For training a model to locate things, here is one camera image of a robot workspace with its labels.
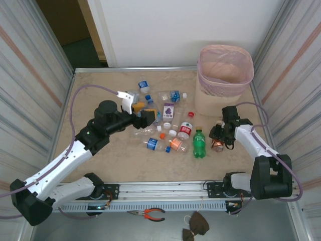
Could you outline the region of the brown chocolate drink bottle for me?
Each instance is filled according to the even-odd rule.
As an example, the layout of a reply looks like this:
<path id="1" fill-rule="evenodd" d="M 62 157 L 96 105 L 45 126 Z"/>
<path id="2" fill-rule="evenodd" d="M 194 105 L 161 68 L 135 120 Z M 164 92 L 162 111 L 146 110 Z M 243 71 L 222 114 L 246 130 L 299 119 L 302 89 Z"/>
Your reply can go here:
<path id="1" fill-rule="evenodd" d="M 219 153 L 224 150 L 224 143 L 217 139 L 212 139 L 211 149 Z"/>

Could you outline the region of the bottle colourful blue label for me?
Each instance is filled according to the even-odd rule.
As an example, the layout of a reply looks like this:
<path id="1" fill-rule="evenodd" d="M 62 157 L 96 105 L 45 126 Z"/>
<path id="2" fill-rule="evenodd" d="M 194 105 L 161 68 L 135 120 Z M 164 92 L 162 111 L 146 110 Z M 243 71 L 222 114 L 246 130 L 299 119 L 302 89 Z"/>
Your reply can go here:
<path id="1" fill-rule="evenodd" d="M 155 121 L 153 122 L 154 125 L 158 125 L 162 121 L 161 112 L 151 98 L 147 100 L 147 106 L 145 110 L 154 112 L 154 115 L 155 115 Z"/>

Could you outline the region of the large clear unlabelled bottle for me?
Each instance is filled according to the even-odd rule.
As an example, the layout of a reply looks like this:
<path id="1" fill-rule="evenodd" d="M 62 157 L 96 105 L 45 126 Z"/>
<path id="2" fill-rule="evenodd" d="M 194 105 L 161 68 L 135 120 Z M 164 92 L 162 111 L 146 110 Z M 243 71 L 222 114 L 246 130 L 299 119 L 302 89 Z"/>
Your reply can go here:
<path id="1" fill-rule="evenodd" d="M 159 133 L 162 131 L 161 126 L 148 126 L 143 129 L 132 128 L 129 132 L 130 137 L 139 138 L 142 136 L 152 136 L 153 134 Z"/>

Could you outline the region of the bottle purple grape label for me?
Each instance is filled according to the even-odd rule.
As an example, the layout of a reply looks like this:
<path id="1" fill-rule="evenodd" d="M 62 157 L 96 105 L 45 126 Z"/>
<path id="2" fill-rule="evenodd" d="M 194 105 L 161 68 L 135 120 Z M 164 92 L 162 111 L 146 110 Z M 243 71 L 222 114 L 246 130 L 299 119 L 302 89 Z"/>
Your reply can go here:
<path id="1" fill-rule="evenodd" d="M 163 127 L 169 129 L 174 118 L 174 104 L 165 103 L 163 108 Z"/>

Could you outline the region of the short blue-label bottle blue cap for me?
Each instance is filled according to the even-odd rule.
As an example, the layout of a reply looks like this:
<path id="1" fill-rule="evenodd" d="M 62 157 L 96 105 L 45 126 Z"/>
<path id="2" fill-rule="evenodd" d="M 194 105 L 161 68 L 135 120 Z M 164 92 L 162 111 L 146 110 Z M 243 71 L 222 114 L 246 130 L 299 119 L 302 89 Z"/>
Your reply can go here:
<path id="1" fill-rule="evenodd" d="M 139 78 L 138 86 L 141 94 L 144 96 L 144 99 L 149 101 L 151 99 L 150 86 L 145 76 L 141 76 Z"/>

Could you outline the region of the long blue-label bottle blue cap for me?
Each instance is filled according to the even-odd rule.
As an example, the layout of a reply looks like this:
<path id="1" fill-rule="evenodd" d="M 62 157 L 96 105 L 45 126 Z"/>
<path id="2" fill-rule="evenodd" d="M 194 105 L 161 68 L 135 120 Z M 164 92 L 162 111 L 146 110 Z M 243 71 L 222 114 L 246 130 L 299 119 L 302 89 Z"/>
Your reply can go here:
<path id="1" fill-rule="evenodd" d="M 163 141 L 155 138 L 150 138 L 150 137 L 143 138 L 141 145 L 144 148 L 152 151 L 165 152 L 165 153 L 169 153 L 171 151 L 171 148 L 169 146 L 166 146 Z"/>

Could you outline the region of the water bottle red label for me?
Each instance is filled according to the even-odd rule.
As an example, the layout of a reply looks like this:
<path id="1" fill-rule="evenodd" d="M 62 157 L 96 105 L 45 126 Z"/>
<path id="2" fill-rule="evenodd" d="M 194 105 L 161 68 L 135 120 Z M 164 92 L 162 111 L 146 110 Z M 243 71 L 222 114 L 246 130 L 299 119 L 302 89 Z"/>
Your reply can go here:
<path id="1" fill-rule="evenodd" d="M 183 119 L 177 137 L 182 140 L 186 141 L 190 138 L 192 129 L 194 127 L 194 112 L 188 112 L 187 116 Z"/>

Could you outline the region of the slim clear unlabelled bottle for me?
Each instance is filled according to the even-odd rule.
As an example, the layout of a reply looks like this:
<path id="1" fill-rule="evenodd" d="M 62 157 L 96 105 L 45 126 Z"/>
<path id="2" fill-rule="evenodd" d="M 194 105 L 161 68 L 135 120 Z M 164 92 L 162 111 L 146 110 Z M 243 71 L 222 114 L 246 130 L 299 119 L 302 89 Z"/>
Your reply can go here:
<path id="1" fill-rule="evenodd" d="M 182 107 L 176 108 L 174 118 L 171 123 L 171 129 L 169 130 L 169 135 L 171 137 L 175 137 L 177 135 L 183 113 L 184 113 L 184 109 Z"/>

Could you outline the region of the blue-label bottle white cap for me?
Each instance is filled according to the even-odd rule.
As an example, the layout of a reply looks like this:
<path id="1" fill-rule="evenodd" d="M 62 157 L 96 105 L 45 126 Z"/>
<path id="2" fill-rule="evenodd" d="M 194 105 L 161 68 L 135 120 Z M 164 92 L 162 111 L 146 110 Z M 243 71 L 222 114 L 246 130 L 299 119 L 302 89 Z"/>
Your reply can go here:
<path id="1" fill-rule="evenodd" d="M 187 98 L 186 92 L 180 92 L 178 90 L 161 91 L 158 93 L 160 101 L 163 102 L 180 102 L 182 99 Z"/>

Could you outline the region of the clear bottle orange label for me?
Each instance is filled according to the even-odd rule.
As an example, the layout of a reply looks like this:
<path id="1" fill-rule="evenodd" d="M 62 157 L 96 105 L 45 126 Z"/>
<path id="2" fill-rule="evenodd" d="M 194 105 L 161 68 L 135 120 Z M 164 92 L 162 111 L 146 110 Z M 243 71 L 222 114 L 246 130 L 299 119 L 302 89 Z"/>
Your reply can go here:
<path id="1" fill-rule="evenodd" d="M 165 151 L 168 153 L 170 151 L 185 153 L 188 150 L 187 144 L 177 137 L 171 137 L 169 135 L 166 135 L 165 133 L 161 133 L 159 138 L 165 146 Z"/>

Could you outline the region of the beige plastic waste bin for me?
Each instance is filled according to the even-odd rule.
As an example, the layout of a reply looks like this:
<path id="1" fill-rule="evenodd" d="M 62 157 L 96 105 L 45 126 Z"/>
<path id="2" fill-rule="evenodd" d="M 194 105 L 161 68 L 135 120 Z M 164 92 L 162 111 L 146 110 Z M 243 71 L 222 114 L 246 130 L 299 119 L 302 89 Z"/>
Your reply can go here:
<path id="1" fill-rule="evenodd" d="M 236 97 L 215 97 L 203 94 L 200 89 L 200 85 L 198 82 L 198 70 L 197 70 L 197 80 L 196 80 L 196 90 L 195 90 L 195 109 L 199 114 L 207 115 L 207 116 L 220 116 L 221 109 L 234 105 L 240 96 Z"/>

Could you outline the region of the pink bin liner bag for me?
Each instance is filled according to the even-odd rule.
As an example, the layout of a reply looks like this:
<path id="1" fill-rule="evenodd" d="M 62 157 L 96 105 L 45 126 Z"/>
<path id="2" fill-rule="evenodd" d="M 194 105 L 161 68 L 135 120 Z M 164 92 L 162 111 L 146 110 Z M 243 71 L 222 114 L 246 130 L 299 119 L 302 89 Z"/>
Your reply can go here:
<path id="1" fill-rule="evenodd" d="M 254 77 L 251 55 L 230 45 L 207 45 L 197 62 L 199 89 L 215 97 L 240 96 Z"/>

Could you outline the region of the corrugated metal side panel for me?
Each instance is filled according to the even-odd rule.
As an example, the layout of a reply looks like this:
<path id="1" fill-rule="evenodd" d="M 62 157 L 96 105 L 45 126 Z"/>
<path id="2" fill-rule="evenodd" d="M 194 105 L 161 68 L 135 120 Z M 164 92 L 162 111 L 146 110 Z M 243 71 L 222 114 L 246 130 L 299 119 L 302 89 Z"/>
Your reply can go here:
<path id="1" fill-rule="evenodd" d="M 0 241 L 18 241 L 25 219 L 2 197 L 47 165 L 73 69 L 35 0 L 0 0 Z"/>
<path id="2" fill-rule="evenodd" d="M 268 137 L 302 184 L 306 234 L 321 241 L 321 0 L 284 0 L 254 59 L 253 84 Z"/>

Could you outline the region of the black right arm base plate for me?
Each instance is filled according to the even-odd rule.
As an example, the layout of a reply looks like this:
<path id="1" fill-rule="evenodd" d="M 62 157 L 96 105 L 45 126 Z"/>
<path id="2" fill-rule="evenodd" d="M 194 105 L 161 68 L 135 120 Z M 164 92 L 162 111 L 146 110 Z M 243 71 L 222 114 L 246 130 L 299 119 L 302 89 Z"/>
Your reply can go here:
<path id="1" fill-rule="evenodd" d="M 206 186 L 209 198 L 241 198 L 241 195 L 246 198 L 251 197 L 248 191 L 234 189 L 223 182 L 207 182 Z"/>

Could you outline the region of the white door frame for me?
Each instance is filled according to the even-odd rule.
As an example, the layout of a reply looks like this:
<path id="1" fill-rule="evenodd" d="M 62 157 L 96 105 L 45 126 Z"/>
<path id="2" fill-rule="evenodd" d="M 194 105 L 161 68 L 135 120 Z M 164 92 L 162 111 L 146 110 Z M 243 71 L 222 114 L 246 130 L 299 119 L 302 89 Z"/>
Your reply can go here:
<path id="1" fill-rule="evenodd" d="M 114 47 L 107 25 L 107 18 L 103 11 L 102 0 L 87 0 L 100 43 L 109 67 L 118 67 Z"/>

